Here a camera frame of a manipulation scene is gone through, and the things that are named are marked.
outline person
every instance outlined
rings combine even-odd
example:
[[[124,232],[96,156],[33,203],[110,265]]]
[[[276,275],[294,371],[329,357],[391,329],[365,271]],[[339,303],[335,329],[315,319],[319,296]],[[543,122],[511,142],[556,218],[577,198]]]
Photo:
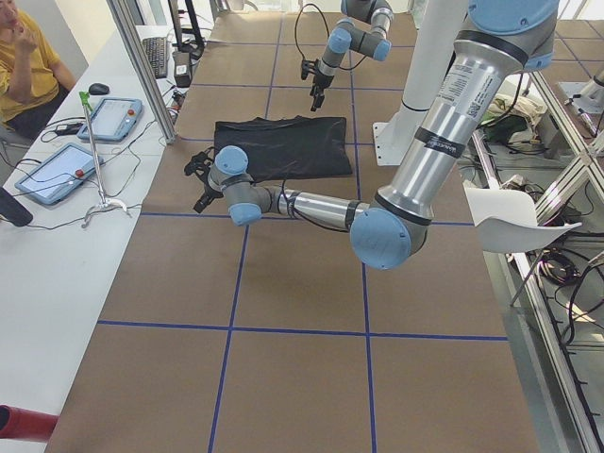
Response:
[[[34,140],[76,80],[40,27],[14,0],[0,0],[0,115]]]

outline white table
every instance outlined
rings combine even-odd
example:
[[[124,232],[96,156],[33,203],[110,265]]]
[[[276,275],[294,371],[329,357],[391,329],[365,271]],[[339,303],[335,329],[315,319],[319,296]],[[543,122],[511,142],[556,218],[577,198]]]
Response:
[[[139,32],[142,37],[162,36],[167,28],[146,26]],[[122,143],[98,145],[107,160],[154,120],[119,34],[108,40],[51,121],[82,116],[78,92],[88,90],[93,82],[109,85],[110,96],[139,98],[144,104],[142,118]],[[171,86],[166,79],[158,84],[161,92]],[[91,96],[91,103],[96,97]],[[50,143],[36,140],[26,157],[43,160],[69,142],[80,143],[75,136]],[[153,124],[133,145],[142,163],[117,198],[128,206],[143,201],[164,145],[159,127]],[[108,193],[122,188],[136,163],[125,151],[102,167]],[[8,179],[5,188],[10,193],[18,193],[14,183],[22,175],[15,171]],[[54,207],[24,196],[18,200],[33,214],[32,225],[52,227],[83,217],[99,202],[99,194],[94,185],[85,183]],[[121,210],[95,215],[86,229],[81,221],[52,231],[0,223],[0,404],[60,413],[140,209],[129,211],[130,217]],[[0,439],[3,453],[42,452],[44,447]]]

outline computer mouse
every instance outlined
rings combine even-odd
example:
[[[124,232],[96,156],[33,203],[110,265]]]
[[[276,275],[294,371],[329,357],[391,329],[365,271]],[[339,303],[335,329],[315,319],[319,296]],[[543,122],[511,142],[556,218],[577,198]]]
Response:
[[[109,93],[109,87],[104,83],[93,83],[88,87],[88,92],[93,95],[103,95]]]

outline black cloth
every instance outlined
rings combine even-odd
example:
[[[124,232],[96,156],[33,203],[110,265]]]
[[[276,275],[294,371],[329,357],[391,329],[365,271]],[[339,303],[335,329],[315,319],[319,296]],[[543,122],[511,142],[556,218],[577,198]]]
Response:
[[[249,159],[247,173],[256,182],[352,174],[344,150],[346,119],[342,117],[242,123],[216,122],[214,147],[239,146]]]
[[[7,125],[15,129],[22,137],[35,140],[46,127],[52,116],[60,107],[69,92],[59,84],[59,92],[46,104],[19,113]]]

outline blue grid line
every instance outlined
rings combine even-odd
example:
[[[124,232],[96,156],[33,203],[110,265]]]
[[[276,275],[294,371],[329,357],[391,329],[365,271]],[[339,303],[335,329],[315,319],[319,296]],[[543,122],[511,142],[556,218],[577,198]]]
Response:
[[[273,77],[275,76],[275,68],[273,68]],[[231,84],[231,83],[193,83],[195,87],[208,87],[208,88],[279,88],[285,90],[307,90],[309,87],[303,85],[274,85],[271,80],[271,85],[250,85],[250,84]],[[347,87],[329,87],[333,91],[347,91],[350,90]],[[372,88],[372,87],[358,87],[358,91],[366,92],[403,92],[402,88]]]
[[[183,142],[213,142],[214,139],[194,139],[191,137],[183,137],[180,136],[180,140],[182,140]]]
[[[415,340],[458,340],[470,342],[507,342],[508,337],[497,335],[439,335],[426,333],[371,333],[373,338],[407,338]]]
[[[365,325],[369,317],[365,316]],[[369,337],[369,338],[403,338],[412,340],[449,340],[449,341],[471,341],[471,342],[507,342],[508,338],[498,335],[448,335],[438,333],[396,333],[396,332],[356,332],[354,330],[320,330],[311,328],[284,328],[284,327],[245,327],[245,326],[212,326],[196,324],[177,323],[145,323],[136,321],[112,321],[99,319],[98,325],[115,327],[150,327],[150,328],[173,328],[182,330],[215,330],[227,332],[252,332],[252,333],[278,333],[285,335],[321,335],[336,337]]]
[[[153,212],[142,211],[140,215],[148,217],[204,217],[210,219],[230,219],[228,214],[197,214],[192,212]]]
[[[277,35],[277,48],[275,49],[275,61],[273,61],[273,72],[271,73],[271,84],[268,89],[268,99],[266,100],[266,110],[264,111],[264,118],[268,119],[268,109],[271,106],[271,95],[273,94],[273,83],[275,82],[275,70],[277,69],[277,59],[279,57],[279,46],[281,42],[281,30],[283,29],[283,18],[284,14],[281,14],[279,20],[279,34]]]
[[[272,45],[272,46],[276,46],[276,45],[282,45],[282,46],[294,46],[295,43],[289,43],[289,42],[280,42],[278,44],[275,44],[274,42],[226,42],[226,41],[208,41],[208,44],[228,44],[228,45]],[[301,43],[300,47],[325,47],[325,44],[306,44],[306,43]],[[398,49],[398,48],[413,48],[415,47],[414,45],[392,45],[393,49]]]
[[[198,214],[193,212],[154,212],[154,211],[142,211],[140,215],[148,216],[148,217],[199,217],[206,219],[228,219],[230,220],[230,216],[228,214]],[[304,219],[293,219],[291,217],[274,217],[274,216],[262,216],[262,220],[277,220],[277,221],[291,221],[291,222],[303,222]],[[439,227],[473,227],[474,224],[472,222],[447,222],[447,221],[434,221],[432,225]]]
[[[216,395],[216,404],[214,406],[214,417],[211,422],[210,441],[208,443],[208,453],[211,453],[214,448],[214,440],[216,438],[216,428],[218,426],[218,416],[220,413],[220,404],[222,402],[223,390],[225,388],[225,377],[227,374],[228,352],[230,351],[230,340],[233,335],[233,325],[235,324],[235,312],[237,311],[237,301],[239,299],[239,290],[241,289],[243,262],[245,261],[245,250],[247,248],[247,238],[249,237],[249,226],[245,227],[243,235],[242,254],[239,259],[239,270],[237,272],[237,283],[235,285],[235,294],[233,295],[233,307],[230,311],[230,319],[228,321],[228,334],[226,335],[225,355],[223,356],[223,366],[220,371],[220,383],[218,384],[218,393]]]
[[[348,52],[348,63],[352,67],[352,53]],[[359,160],[357,106],[355,104],[354,71],[350,71],[350,96],[352,103],[352,127],[355,141],[355,164],[357,166],[357,199],[361,199],[361,163]],[[378,437],[376,434],[376,405],[374,399],[374,372],[371,358],[371,323],[369,322],[369,295],[367,292],[367,274],[365,265],[361,263],[362,301],[365,316],[365,353],[367,355],[367,393],[369,396],[369,428],[371,432],[371,452],[378,452]]]

